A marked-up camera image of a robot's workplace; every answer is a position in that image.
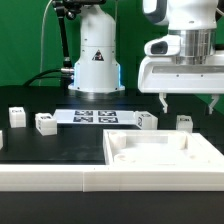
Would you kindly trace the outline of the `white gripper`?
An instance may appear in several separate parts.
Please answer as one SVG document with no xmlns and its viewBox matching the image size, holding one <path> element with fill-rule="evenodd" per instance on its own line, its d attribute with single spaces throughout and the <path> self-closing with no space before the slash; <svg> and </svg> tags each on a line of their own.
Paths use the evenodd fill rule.
<svg viewBox="0 0 224 224">
<path fill-rule="evenodd" d="M 163 111 L 168 111 L 166 93 L 212 94 L 209 114 L 224 94 L 224 54 L 208 57 L 201 65 L 178 65 L 175 57 L 145 57 L 140 64 L 138 88 L 159 93 Z"/>
</svg>

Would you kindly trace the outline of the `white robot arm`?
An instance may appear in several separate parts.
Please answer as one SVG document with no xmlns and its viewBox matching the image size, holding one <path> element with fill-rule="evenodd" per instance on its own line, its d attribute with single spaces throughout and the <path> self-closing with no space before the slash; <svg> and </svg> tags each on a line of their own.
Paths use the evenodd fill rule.
<svg viewBox="0 0 224 224">
<path fill-rule="evenodd" d="M 168 34 L 144 46 L 138 89 L 157 93 L 224 94 L 224 50 L 215 48 L 219 0 L 143 0 L 143 13 Z M 99 6 L 85 4 L 81 19 L 81 52 L 69 89 L 94 98 L 122 91 L 115 60 L 115 22 Z"/>
</svg>

